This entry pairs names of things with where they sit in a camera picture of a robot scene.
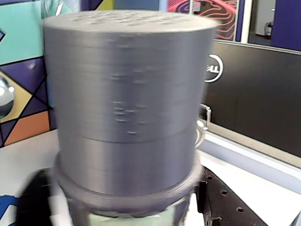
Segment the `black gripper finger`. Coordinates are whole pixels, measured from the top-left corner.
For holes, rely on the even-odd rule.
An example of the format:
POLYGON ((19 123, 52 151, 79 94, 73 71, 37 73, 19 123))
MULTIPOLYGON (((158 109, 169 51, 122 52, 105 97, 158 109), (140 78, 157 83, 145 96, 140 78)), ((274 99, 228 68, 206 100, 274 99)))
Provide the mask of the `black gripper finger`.
POLYGON ((206 226, 267 224, 210 169, 204 167, 197 185, 197 209, 206 226))
POLYGON ((50 197, 50 171, 37 171, 22 190, 17 200, 17 226, 51 226, 51 210, 48 203, 50 197))

